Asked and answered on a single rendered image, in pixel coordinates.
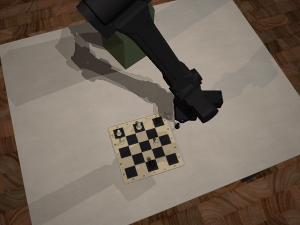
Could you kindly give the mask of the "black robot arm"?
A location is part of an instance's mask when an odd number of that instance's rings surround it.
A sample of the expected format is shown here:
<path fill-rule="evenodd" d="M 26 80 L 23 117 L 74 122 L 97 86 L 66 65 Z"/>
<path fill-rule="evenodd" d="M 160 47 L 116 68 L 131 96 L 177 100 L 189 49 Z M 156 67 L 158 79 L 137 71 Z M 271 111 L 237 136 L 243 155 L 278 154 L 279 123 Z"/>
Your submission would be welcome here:
<path fill-rule="evenodd" d="M 172 94 L 189 104 L 187 114 L 196 114 L 206 123 L 224 103 L 222 91 L 201 90 L 201 75 L 179 61 L 155 26 L 149 11 L 150 1 L 82 0 L 76 8 L 105 39 L 116 31 L 131 38 L 161 71 Z"/>

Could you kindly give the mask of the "black and cream chessboard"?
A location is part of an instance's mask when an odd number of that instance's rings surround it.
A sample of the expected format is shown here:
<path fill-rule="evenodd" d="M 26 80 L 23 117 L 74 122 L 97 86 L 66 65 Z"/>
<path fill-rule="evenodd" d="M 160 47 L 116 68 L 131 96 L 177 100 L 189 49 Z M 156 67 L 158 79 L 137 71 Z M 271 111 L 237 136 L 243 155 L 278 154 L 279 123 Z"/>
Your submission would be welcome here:
<path fill-rule="evenodd" d="M 160 124 L 156 123 L 160 118 Z M 140 122 L 142 128 L 136 126 Z M 129 184 L 181 166 L 183 160 L 164 112 L 108 128 L 124 184 Z M 120 130 L 121 136 L 117 136 Z M 124 144 L 120 144 L 123 138 Z M 158 145 L 154 141 L 158 139 Z M 155 169 L 149 168 L 151 160 Z"/>

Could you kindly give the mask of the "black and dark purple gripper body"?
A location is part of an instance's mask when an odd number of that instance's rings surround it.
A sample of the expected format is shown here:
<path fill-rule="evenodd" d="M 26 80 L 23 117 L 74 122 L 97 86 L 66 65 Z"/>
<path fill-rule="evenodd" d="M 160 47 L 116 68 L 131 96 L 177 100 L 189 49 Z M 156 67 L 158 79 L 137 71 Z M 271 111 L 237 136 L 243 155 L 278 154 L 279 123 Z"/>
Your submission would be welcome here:
<path fill-rule="evenodd" d="M 187 114 L 189 104 L 179 101 L 175 96 L 174 96 L 173 103 L 174 103 L 174 118 L 177 121 L 182 121 L 182 120 L 196 121 L 197 120 L 196 114 Z"/>

